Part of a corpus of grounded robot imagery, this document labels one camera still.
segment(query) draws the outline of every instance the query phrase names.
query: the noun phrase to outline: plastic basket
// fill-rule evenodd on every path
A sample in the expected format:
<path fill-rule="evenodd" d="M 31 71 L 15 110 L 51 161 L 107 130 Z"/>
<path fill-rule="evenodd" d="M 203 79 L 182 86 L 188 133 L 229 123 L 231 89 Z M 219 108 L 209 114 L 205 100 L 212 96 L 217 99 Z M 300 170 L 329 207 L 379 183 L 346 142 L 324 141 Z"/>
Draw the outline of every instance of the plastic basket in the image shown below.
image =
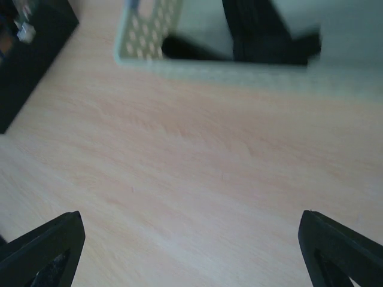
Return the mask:
<path fill-rule="evenodd" d="M 139 12 L 143 1 L 127 0 L 125 3 L 115 41 L 115 59 L 120 65 L 146 69 L 168 78 L 246 87 L 319 93 L 331 91 L 332 94 L 360 93 L 362 96 L 378 97 L 383 94 L 383 69 L 328 65 L 331 60 L 326 61 L 326 55 L 320 65 L 316 63 L 308 69 L 164 59 L 161 44 L 170 31 L 221 54 L 232 55 L 232 39 L 222 0 L 151 0 L 154 5 L 149 11 L 147 9 L 146 15 Z M 302 10 L 302 3 L 296 0 L 280 1 L 277 7 L 283 12 L 282 15 L 289 12 L 292 15 L 294 8 Z M 302 30 L 302 26 L 296 25 L 295 30 Z"/>

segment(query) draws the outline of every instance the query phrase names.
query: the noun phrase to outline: laminate floor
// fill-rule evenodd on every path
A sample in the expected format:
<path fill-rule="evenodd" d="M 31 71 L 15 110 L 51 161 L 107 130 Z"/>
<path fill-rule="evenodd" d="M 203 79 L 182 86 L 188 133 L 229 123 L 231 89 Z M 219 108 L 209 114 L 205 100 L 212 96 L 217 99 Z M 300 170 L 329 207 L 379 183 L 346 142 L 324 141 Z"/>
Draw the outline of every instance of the laminate floor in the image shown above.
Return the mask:
<path fill-rule="evenodd" d="M 310 286 L 305 209 L 383 244 L 383 104 L 118 67 L 122 1 L 81 25 L 0 137 L 0 234 L 79 210 L 73 286 Z"/>

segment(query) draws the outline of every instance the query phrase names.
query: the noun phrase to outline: black object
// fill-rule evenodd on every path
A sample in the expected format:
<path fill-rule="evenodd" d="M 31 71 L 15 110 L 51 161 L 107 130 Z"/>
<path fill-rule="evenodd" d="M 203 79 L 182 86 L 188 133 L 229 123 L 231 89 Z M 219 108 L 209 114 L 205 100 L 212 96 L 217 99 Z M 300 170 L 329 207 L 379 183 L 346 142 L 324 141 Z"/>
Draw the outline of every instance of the black object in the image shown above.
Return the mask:
<path fill-rule="evenodd" d="M 223 0 L 234 60 L 304 65 L 321 52 L 319 29 L 293 39 L 270 0 Z"/>
<path fill-rule="evenodd" d="M 0 245 L 0 285 L 70 287 L 84 241 L 80 213 L 73 212 Z"/>
<path fill-rule="evenodd" d="M 321 51 L 319 32 L 298 39 L 289 36 L 236 37 L 233 52 L 238 62 L 303 65 Z"/>
<path fill-rule="evenodd" d="M 34 40 L 15 42 L 0 64 L 0 133 L 8 129 L 78 20 L 68 0 L 41 0 L 28 23 L 36 30 Z"/>
<path fill-rule="evenodd" d="M 308 210 L 298 237 L 314 287 L 383 286 L 383 246 Z"/>
<path fill-rule="evenodd" d="M 17 16 L 16 7 L 12 0 L 0 0 L 0 16 L 14 20 Z"/>
<path fill-rule="evenodd" d="M 207 48 L 200 47 L 180 36 L 169 35 L 163 40 L 162 53 L 170 59 L 227 61 Z"/>

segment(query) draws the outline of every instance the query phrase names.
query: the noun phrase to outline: basket hole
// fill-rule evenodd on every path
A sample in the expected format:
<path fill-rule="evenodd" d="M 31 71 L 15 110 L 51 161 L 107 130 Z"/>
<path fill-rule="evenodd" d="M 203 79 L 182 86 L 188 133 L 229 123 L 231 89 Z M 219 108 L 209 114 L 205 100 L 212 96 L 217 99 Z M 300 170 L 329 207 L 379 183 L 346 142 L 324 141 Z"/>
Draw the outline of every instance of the basket hole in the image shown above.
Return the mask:
<path fill-rule="evenodd" d="M 144 54 L 143 54 L 143 52 L 142 52 L 141 49 L 137 49 L 137 56 L 138 56 L 139 58 L 141 58 L 141 59 L 144 57 Z"/>
<path fill-rule="evenodd" d="M 160 21 L 159 21 L 158 19 L 155 19 L 155 21 L 154 21 L 154 25 L 155 25 L 155 27 L 156 27 L 157 29 L 160 29 L 160 27 L 161 27 L 161 23 L 160 23 Z"/>
<path fill-rule="evenodd" d="M 150 18 L 153 14 L 154 4 L 156 0 L 140 0 L 138 14 L 143 18 Z"/>
<path fill-rule="evenodd" d="M 134 31 L 130 31 L 129 36 L 130 36 L 131 40 L 133 40 L 133 41 L 136 40 L 136 33 Z"/>
<path fill-rule="evenodd" d="M 142 47 L 145 47 L 146 46 L 145 37 L 143 36 L 139 37 L 139 43 L 141 44 Z"/>
<path fill-rule="evenodd" d="M 130 55 L 132 55 L 132 54 L 134 53 L 134 48 L 133 48 L 132 44 L 130 44 L 130 43 L 127 43 L 127 44 L 126 44 L 126 50 L 127 50 L 127 52 L 128 52 Z"/>
<path fill-rule="evenodd" d="M 132 22 L 133 22 L 133 27 L 137 29 L 138 28 L 138 19 L 136 17 L 133 17 Z"/>
<path fill-rule="evenodd" d="M 157 41 L 158 40 L 158 35 L 156 31 L 152 31 L 151 36 L 153 37 L 153 40 Z"/>
<path fill-rule="evenodd" d="M 156 49 L 155 47 L 154 47 L 154 43 L 153 42 L 150 42 L 150 44 L 149 44 L 149 49 L 150 49 L 150 51 L 153 53 L 154 52 L 154 50 Z"/>
<path fill-rule="evenodd" d="M 144 31 L 145 35 L 148 35 L 148 33 L 149 33 L 148 25 L 146 25 L 146 24 L 142 25 L 142 31 Z"/>

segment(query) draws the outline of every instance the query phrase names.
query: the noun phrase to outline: wooden floor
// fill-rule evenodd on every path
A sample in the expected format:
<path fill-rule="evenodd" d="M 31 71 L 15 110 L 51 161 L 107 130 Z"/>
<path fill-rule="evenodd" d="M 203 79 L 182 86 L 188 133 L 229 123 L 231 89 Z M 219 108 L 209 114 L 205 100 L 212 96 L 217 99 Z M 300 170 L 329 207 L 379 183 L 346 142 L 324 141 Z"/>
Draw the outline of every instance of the wooden floor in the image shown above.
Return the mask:
<path fill-rule="evenodd" d="M 310 286 L 305 209 L 383 244 L 383 103 L 118 67 L 123 1 L 81 26 L 0 137 L 0 234 L 79 210 L 74 286 Z"/>

